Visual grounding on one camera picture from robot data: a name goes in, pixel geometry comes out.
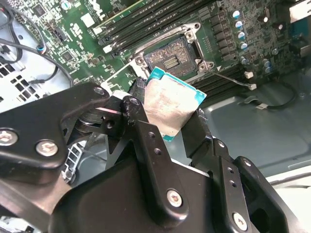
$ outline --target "capacitor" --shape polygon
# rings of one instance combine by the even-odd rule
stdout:
[[[266,74],[271,73],[271,71],[272,71],[272,67],[267,67],[266,69],[264,69],[264,72]]]
[[[242,65],[246,65],[247,64],[247,59],[245,57],[241,57],[240,58],[240,62]]]
[[[70,10],[71,7],[72,7],[72,4],[71,2],[69,2],[68,0],[62,0],[60,2],[60,7],[64,10],[64,11],[67,11],[67,10]]]
[[[232,12],[232,17],[233,18],[239,18],[240,17],[240,12],[239,11]]]
[[[272,27],[273,27],[274,29],[276,29],[276,30],[281,31],[281,30],[284,28],[284,25],[283,25],[283,23],[273,23],[273,24],[272,24]]]
[[[271,62],[268,59],[263,59],[262,63],[263,63],[264,67],[270,67],[271,66]]]
[[[239,44],[239,48],[241,49],[241,50],[245,50],[245,49],[247,49],[247,44],[245,43],[245,42],[241,42],[240,44]]]
[[[244,32],[237,32],[237,36],[238,36],[238,39],[240,40],[245,40],[245,33]]]
[[[261,23],[266,23],[266,22],[268,22],[269,18],[268,18],[267,16],[265,16],[265,15],[261,15],[261,16],[259,16],[259,17],[257,18],[257,20],[258,20],[259,22],[261,22]]]
[[[241,28],[241,27],[243,26],[243,22],[237,20],[237,21],[234,22],[234,26],[235,26],[236,28]]]

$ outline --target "bolt hole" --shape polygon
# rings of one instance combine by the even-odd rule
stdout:
[[[64,136],[66,136],[67,132],[68,132],[68,129],[67,129],[67,128],[63,129],[63,134],[64,134]]]
[[[130,98],[130,101],[135,105],[139,105],[139,102],[135,98]]]
[[[151,137],[151,138],[155,138],[155,137],[156,137],[156,135],[155,135],[153,132],[149,132],[148,135],[149,135],[149,137]]]
[[[162,154],[162,151],[161,151],[159,148],[155,148],[154,152],[155,152],[157,155],[161,155],[161,154]]]
[[[237,187],[237,185],[234,183],[234,181],[230,181],[230,184],[233,186],[233,187]]]
[[[230,173],[234,173],[234,171],[232,170],[232,168],[230,168],[230,167],[228,167],[228,171],[230,172]]]
[[[94,91],[99,95],[104,95],[105,91],[101,87],[95,87]]]
[[[115,125],[115,122],[113,120],[107,121],[107,129],[112,129]]]

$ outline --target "black capacitor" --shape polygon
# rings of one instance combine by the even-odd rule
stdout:
[[[268,22],[269,18],[266,15],[261,15],[257,18],[257,20],[261,23],[266,23]]]
[[[282,29],[284,29],[285,26],[284,26],[284,23],[282,22],[276,22],[272,24],[272,27],[276,30],[281,31]]]

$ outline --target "chip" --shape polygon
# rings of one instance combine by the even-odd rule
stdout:
[[[252,34],[255,30],[254,30],[254,28],[248,28],[246,31],[247,31],[247,33],[250,35],[250,34]]]
[[[62,54],[62,58],[63,58],[66,62],[68,62],[68,61],[70,61],[70,60],[73,58],[73,56],[72,56],[72,54],[71,54],[69,51],[66,51],[66,52],[64,52],[64,53]]]
[[[40,3],[33,7],[33,11],[34,14],[38,17],[41,17],[46,13],[46,11],[44,10],[43,6]]]
[[[175,77],[182,77],[197,70],[194,50],[183,36],[144,56],[150,70],[158,67]]]

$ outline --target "black cable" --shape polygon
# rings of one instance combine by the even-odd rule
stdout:
[[[292,92],[293,95],[292,95],[292,97],[290,98],[290,100],[287,101],[285,104],[276,105],[276,106],[267,105],[266,108],[267,108],[268,110],[283,110],[283,109],[286,109],[286,108],[288,108],[289,106],[291,106],[292,104],[294,104],[295,101],[298,99],[298,93],[297,93],[297,91],[295,90],[295,88],[293,88],[293,86],[291,86],[290,84],[288,84],[288,83],[286,83],[286,82],[284,82],[284,81],[281,81],[281,80],[279,80],[279,79],[276,80],[276,83],[279,83],[279,84],[281,84],[283,87],[285,87],[285,88],[291,90],[291,92]],[[246,99],[246,98],[249,97],[249,95],[247,95],[246,93],[240,93],[240,94],[238,94],[238,96],[240,96],[240,97],[242,97],[242,98],[244,98],[244,99]],[[260,101],[260,100],[252,100],[252,101],[250,101],[249,103],[251,103],[251,104],[253,104],[253,105],[255,105],[255,106],[259,106],[259,105],[263,104],[263,102]]]
[[[33,48],[30,48],[28,46],[18,45],[18,44],[14,43],[14,42],[11,42],[11,41],[8,41],[8,40],[4,40],[4,39],[1,39],[1,38],[0,38],[0,43],[8,45],[8,46],[13,46],[15,48],[19,48],[19,49],[22,49],[22,50],[26,50],[26,51],[32,52],[34,54],[37,54],[37,55],[39,55],[41,57],[44,57],[49,62],[51,62],[54,65],[56,65],[64,73],[66,78],[69,80],[70,87],[73,86],[73,79],[72,79],[71,75],[69,74],[69,72],[61,64],[59,64],[57,61],[53,60],[51,57],[49,57],[49,56],[47,56],[45,54],[41,54],[37,50],[35,50]]]
[[[281,84],[283,87],[285,87],[285,88],[291,90],[291,92],[293,93],[293,96],[292,96],[292,98],[291,98],[288,102],[286,102],[285,104],[278,105],[278,106],[271,106],[271,105],[269,105],[269,106],[267,107],[267,109],[269,109],[269,110],[282,110],[282,109],[285,109],[285,108],[289,107],[290,105],[294,104],[294,102],[298,99],[298,93],[297,93],[297,91],[295,90],[295,88],[293,88],[292,85],[290,85],[290,84],[288,84],[288,83],[286,83],[286,82],[284,82],[284,81],[281,81],[281,80],[278,80],[277,83],[279,83],[279,84]]]
[[[18,37],[16,36],[16,33],[14,31],[14,27],[13,27],[13,21],[14,21],[14,15],[13,12],[10,10],[7,10],[3,7],[3,13],[7,16],[8,21],[6,23],[4,23],[3,25],[0,26],[0,28],[5,27],[6,25],[8,25],[9,28],[9,32],[11,34],[11,37],[14,41],[14,43],[16,43],[17,45],[20,45],[20,42],[18,40]],[[3,51],[6,53],[10,53],[10,49],[7,46],[3,46]],[[6,60],[4,58],[0,58],[0,62],[4,63],[4,64],[13,64],[16,63],[18,61],[21,60],[21,58],[23,57],[23,50],[22,49],[16,49],[16,59],[15,60]]]
[[[51,80],[52,78],[54,78],[55,75],[57,74],[57,72],[58,72],[58,67],[55,66],[55,69],[54,69],[53,74],[52,74],[50,77],[48,77],[47,79],[36,79],[36,80],[31,80],[31,81],[29,81],[29,83],[30,83],[30,84],[45,83],[45,82]]]

